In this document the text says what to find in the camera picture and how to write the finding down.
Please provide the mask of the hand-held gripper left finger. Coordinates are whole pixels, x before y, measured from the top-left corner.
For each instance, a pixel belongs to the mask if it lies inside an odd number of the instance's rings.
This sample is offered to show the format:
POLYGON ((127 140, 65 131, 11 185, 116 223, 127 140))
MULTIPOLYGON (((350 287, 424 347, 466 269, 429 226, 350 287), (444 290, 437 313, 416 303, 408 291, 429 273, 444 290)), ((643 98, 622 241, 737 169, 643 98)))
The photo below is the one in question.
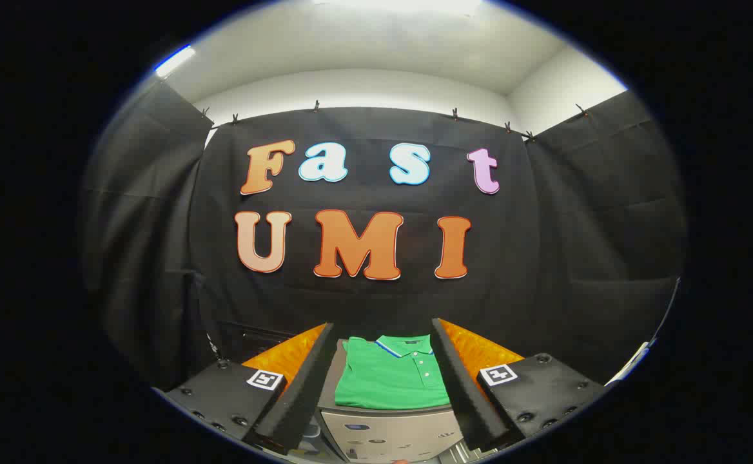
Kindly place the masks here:
POLYGON ((238 446, 286 454, 317 411, 336 349, 327 322, 245 362, 218 358, 162 398, 238 446))

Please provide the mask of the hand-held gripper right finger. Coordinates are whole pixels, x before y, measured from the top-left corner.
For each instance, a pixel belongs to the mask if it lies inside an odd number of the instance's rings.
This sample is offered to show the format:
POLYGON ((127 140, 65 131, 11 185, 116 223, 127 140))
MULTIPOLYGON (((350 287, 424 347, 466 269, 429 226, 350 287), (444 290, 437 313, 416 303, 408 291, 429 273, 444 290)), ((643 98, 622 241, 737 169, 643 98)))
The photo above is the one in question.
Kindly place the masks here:
POLYGON ((535 440, 606 391, 556 356, 520 356, 443 319, 431 321, 431 345, 470 449, 491 451, 535 440))

